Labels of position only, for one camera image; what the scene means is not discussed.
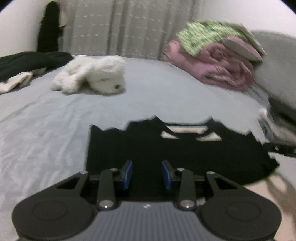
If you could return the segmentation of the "cream and black sweatshirt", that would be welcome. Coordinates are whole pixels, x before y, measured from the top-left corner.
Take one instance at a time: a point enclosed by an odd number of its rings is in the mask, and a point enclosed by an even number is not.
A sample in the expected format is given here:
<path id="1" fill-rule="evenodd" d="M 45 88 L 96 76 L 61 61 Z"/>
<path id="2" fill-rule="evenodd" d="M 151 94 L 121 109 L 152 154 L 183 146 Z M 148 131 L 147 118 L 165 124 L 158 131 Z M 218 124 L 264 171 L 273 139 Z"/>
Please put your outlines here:
<path id="1" fill-rule="evenodd" d="M 159 118 L 132 121 L 125 130 L 90 129 L 86 169 L 92 175 L 120 168 L 128 160 L 133 173 L 128 187 L 132 200 L 165 200 L 161 163 L 195 175 L 216 172 L 240 185 L 268 177 L 279 166 L 252 133 L 238 133 L 209 119 L 195 125 L 165 123 Z"/>

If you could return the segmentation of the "white folded garment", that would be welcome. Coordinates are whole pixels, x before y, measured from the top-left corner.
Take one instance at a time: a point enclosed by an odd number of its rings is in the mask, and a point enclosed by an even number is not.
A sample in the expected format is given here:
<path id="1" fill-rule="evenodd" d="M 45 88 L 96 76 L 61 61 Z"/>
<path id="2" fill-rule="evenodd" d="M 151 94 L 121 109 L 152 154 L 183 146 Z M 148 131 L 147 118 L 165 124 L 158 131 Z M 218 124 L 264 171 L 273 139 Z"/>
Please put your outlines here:
<path id="1" fill-rule="evenodd" d="M 266 108 L 259 110 L 259 125 L 264 136 L 272 143 L 295 146 L 295 126 L 271 114 Z"/>

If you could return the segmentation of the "black folded garment on stack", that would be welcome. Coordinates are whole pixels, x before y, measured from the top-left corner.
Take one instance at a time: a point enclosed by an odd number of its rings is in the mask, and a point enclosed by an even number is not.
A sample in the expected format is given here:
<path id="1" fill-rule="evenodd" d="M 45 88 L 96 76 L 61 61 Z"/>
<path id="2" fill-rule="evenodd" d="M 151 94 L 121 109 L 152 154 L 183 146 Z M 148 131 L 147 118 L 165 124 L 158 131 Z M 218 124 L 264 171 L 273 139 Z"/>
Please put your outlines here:
<path id="1" fill-rule="evenodd" d="M 275 99 L 273 97 L 268 98 L 270 105 L 270 112 L 275 118 L 281 118 L 284 121 L 293 123 L 295 125 L 296 121 L 296 111 L 290 106 L 284 104 L 283 102 Z"/>

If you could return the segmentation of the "grey blanket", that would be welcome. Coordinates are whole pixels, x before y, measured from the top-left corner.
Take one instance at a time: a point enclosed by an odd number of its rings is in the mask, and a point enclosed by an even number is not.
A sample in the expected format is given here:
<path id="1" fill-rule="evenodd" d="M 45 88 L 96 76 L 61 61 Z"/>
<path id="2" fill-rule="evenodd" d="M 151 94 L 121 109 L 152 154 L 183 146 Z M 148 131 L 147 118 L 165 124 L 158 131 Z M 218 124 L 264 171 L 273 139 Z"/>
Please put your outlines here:
<path id="1" fill-rule="evenodd" d="M 255 82 L 270 97 L 295 108 L 295 37 L 254 31 L 263 47 L 263 62 L 255 68 Z"/>

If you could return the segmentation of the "pink folded quilt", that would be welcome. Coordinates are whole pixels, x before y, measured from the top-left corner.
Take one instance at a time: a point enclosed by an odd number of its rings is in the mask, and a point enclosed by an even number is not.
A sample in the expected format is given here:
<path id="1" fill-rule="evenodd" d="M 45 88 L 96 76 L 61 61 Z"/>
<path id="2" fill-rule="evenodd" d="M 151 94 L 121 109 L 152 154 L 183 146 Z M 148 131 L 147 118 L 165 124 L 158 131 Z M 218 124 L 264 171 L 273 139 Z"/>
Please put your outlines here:
<path id="1" fill-rule="evenodd" d="M 197 56 L 187 53 L 179 41 L 170 41 L 164 59 L 203 84 L 244 91 L 254 82 L 253 65 L 221 43 L 205 46 Z"/>

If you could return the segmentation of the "pink grey pillow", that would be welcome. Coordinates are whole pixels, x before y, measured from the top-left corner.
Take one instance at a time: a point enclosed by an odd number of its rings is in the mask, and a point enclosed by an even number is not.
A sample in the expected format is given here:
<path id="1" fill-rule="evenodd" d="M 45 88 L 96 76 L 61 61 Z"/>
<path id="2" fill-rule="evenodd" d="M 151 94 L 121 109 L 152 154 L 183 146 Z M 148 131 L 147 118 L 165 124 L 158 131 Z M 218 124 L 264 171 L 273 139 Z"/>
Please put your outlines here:
<path id="1" fill-rule="evenodd" d="M 262 62 L 262 55 L 265 51 L 253 33 L 240 24 L 230 22 L 224 22 L 224 24 L 243 36 L 227 36 L 222 40 L 223 45 L 251 62 Z"/>

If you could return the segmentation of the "white plush dog toy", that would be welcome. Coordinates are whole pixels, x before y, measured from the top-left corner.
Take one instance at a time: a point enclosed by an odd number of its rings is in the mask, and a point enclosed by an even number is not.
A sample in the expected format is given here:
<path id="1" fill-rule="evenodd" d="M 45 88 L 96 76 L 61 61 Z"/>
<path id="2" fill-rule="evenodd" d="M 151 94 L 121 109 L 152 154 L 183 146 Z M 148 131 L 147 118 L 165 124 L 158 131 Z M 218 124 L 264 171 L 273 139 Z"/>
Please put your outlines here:
<path id="1" fill-rule="evenodd" d="M 54 78 L 51 89 L 64 94 L 77 93 L 83 84 L 103 95 L 125 90 L 125 60 L 121 56 L 100 59 L 79 55 L 67 63 Z"/>

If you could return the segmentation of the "green patterned cloth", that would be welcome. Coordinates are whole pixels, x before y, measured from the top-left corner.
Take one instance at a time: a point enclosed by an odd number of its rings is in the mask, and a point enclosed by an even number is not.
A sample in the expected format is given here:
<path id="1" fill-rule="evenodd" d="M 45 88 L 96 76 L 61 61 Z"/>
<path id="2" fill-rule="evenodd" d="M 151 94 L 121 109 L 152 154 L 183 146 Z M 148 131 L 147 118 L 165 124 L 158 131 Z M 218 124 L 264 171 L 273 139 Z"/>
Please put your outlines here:
<path id="1" fill-rule="evenodd" d="M 191 56 L 196 56 L 205 46 L 220 42 L 228 36 L 247 40 L 243 32 L 231 27 L 230 23 L 211 20 L 188 22 L 187 26 L 177 33 L 182 47 Z"/>

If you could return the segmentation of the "black and white garment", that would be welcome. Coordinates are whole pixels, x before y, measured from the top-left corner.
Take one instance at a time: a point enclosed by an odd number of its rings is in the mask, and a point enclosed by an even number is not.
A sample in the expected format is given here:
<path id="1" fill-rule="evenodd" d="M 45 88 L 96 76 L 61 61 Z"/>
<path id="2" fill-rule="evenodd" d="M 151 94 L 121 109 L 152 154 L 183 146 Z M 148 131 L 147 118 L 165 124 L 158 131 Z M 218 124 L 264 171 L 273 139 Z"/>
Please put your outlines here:
<path id="1" fill-rule="evenodd" d="M 65 52 L 32 51 L 1 57 L 1 94 L 10 92 L 15 87 L 23 88 L 33 77 L 62 67 L 72 59 L 72 55 Z"/>

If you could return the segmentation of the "grey dotted curtain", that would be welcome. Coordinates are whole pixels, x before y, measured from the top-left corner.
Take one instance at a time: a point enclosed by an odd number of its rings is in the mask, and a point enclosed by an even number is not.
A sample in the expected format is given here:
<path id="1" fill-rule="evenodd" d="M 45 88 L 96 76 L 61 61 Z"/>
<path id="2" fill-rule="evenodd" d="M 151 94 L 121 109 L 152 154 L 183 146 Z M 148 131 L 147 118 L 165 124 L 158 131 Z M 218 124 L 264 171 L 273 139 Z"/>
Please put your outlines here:
<path id="1" fill-rule="evenodd" d="M 62 50 L 162 60 L 167 42 L 197 19 L 199 1 L 60 1 L 67 16 Z"/>

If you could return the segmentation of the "black hanging coat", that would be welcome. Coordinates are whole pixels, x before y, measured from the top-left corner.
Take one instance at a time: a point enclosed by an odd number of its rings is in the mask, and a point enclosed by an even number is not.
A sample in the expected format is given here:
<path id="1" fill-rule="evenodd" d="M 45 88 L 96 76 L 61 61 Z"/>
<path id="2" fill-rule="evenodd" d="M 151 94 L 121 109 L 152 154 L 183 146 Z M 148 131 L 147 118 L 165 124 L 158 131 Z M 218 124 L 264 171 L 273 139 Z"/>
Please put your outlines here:
<path id="1" fill-rule="evenodd" d="M 46 5 L 37 41 L 37 51 L 49 53 L 58 51 L 58 38 L 60 29 L 60 5 L 57 1 L 51 1 Z"/>

